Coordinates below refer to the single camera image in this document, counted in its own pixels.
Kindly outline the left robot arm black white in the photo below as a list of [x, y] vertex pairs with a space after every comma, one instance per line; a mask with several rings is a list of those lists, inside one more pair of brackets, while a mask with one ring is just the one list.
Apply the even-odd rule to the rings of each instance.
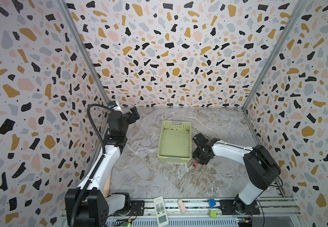
[[101, 151], [84, 180], [76, 189], [65, 194], [67, 224], [70, 227], [104, 227], [107, 218], [115, 213], [131, 213], [128, 193], [104, 196], [104, 188], [115, 162], [127, 143], [129, 125], [140, 119], [136, 107], [124, 113], [114, 101], [108, 106], [108, 129], [104, 134], [95, 130], [101, 143]]

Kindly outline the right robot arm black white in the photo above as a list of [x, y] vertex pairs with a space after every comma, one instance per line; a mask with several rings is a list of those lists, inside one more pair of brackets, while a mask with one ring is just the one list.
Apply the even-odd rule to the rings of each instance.
[[192, 140], [197, 146], [192, 157], [201, 165], [207, 165], [215, 157], [225, 157], [245, 166], [249, 181], [234, 199], [226, 200], [220, 206], [226, 212], [247, 214], [256, 205], [257, 198], [281, 174], [279, 165], [262, 145], [243, 147], [218, 138], [209, 139], [201, 133]]

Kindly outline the light green plastic bin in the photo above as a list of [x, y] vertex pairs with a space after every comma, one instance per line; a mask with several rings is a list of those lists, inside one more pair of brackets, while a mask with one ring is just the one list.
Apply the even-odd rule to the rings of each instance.
[[163, 162], [188, 163], [192, 156], [191, 123], [163, 121], [157, 156]]

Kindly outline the blue cube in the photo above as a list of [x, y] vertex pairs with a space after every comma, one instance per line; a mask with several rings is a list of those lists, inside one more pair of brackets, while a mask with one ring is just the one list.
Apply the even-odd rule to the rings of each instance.
[[209, 207], [215, 207], [216, 206], [216, 201], [214, 199], [208, 200]]

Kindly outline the pink clip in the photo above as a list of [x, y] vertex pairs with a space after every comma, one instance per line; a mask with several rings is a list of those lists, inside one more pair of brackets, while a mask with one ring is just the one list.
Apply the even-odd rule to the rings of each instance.
[[179, 206], [179, 209], [180, 209], [180, 211], [183, 215], [188, 212], [187, 208], [185, 207], [185, 204], [182, 200], [178, 200], [178, 206]]

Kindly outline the green cube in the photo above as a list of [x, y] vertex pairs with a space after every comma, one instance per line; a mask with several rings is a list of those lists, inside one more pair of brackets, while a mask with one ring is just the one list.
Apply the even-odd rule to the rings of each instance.
[[213, 219], [216, 219], [217, 218], [217, 212], [216, 211], [214, 211], [214, 210], [210, 210], [209, 211], [209, 217], [210, 218], [213, 218]]

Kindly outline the white remote control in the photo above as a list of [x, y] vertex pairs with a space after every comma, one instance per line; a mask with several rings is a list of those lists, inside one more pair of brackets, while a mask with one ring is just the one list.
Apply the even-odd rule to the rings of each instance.
[[156, 219], [159, 227], [169, 224], [165, 202], [162, 196], [153, 199]]

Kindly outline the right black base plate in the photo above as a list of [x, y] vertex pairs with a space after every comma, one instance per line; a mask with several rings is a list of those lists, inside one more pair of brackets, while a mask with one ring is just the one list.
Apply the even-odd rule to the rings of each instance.
[[253, 201], [250, 205], [246, 205], [241, 200], [220, 200], [219, 209], [222, 215], [259, 215], [260, 206], [256, 201]]

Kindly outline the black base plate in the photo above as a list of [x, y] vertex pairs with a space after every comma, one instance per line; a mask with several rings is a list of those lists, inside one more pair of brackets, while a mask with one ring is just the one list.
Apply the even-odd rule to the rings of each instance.
[[110, 200], [109, 216], [114, 217], [139, 217], [144, 214], [144, 201], [126, 201], [126, 200]]
[[219, 209], [222, 215], [259, 215], [260, 206], [256, 201], [253, 201], [250, 205], [246, 205], [241, 200], [220, 200]]

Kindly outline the aluminium rail frame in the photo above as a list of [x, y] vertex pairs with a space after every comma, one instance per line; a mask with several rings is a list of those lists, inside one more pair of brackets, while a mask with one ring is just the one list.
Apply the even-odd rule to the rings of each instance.
[[[214, 198], [215, 207], [209, 207], [211, 198], [164, 198], [169, 224], [164, 227], [304, 227], [295, 201], [290, 197], [260, 197], [256, 200], [260, 206], [259, 215], [222, 215], [220, 200], [232, 198]], [[182, 214], [178, 200], [182, 200], [187, 213]], [[144, 201], [144, 214], [139, 217], [109, 216], [105, 227], [158, 227], [153, 198], [133, 198], [131, 201]], [[217, 218], [209, 217], [209, 211], [217, 212]]]

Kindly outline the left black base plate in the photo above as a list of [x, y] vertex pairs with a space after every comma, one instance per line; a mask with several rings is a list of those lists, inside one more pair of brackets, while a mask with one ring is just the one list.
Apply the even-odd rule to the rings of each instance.
[[110, 200], [109, 216], [114, 217], [139, 217], [144, 214], [144, 201], [126, 201], [126, 200]]

